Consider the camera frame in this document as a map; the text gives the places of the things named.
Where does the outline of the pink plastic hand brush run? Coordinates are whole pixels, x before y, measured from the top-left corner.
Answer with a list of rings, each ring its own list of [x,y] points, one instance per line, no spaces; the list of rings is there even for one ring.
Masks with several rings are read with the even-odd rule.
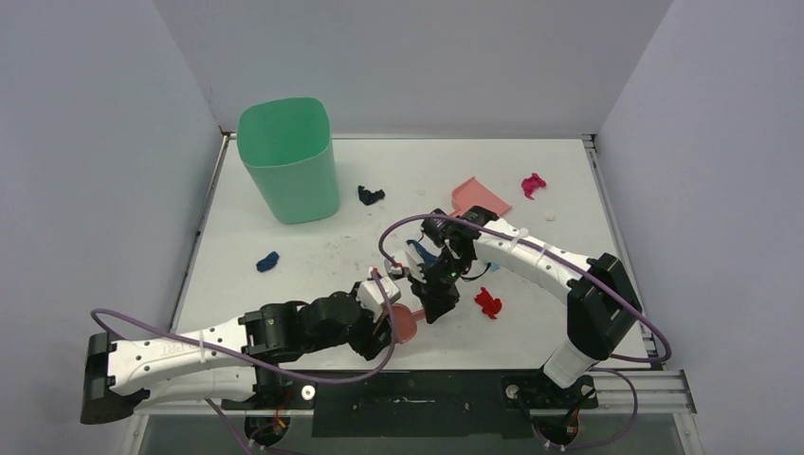
[[[401,303],[395,303],[391,308],[393,310],[393,329],[396,342],[405,344],[416,336],[418,323],[425,318],[425,311],[423,309],[412,311],[408,306]]]

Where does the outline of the pink plastic dustpan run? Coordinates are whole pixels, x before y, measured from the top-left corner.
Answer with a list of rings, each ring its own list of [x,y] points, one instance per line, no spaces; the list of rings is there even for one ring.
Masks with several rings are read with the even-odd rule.
[[[475,206],[488,209],[497,215],[504,215],[512,206],[472,176],[451,192],[451,216],[463,215]]]

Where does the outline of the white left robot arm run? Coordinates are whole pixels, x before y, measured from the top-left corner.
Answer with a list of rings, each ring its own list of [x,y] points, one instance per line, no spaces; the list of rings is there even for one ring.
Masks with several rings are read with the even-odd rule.
[[[269,303],[225,322],[166,333],[122,313],[96,309],[101,332],[88,339],[80,421],[102,425],[173,401],[229,400],[271,408],[294,384],[345,385],[369,379],[390,361],[396,330],[388,311],[394,285],[361,282],[311,302]],[[366,373],[325,377],[285,364],[341,345],[380,362]]]

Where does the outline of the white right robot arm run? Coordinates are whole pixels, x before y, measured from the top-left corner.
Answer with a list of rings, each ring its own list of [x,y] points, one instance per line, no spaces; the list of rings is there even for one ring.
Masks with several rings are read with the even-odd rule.
[[[386,267],[405,272],[411,290],[433,323],[459,299],[456,281],[476,261],[497,264],[537,284],[566,308],[566,335],[541,365],[539,400],[562,405],[592,366],[615,358],[616,348],[644,321],[622,262],[611,254],[595,259],[546,244],[497,213],[474,206],[460,217],[433,211],[421,215],[422,230],[441,253],[432,264],[409,248],[388,255]]]

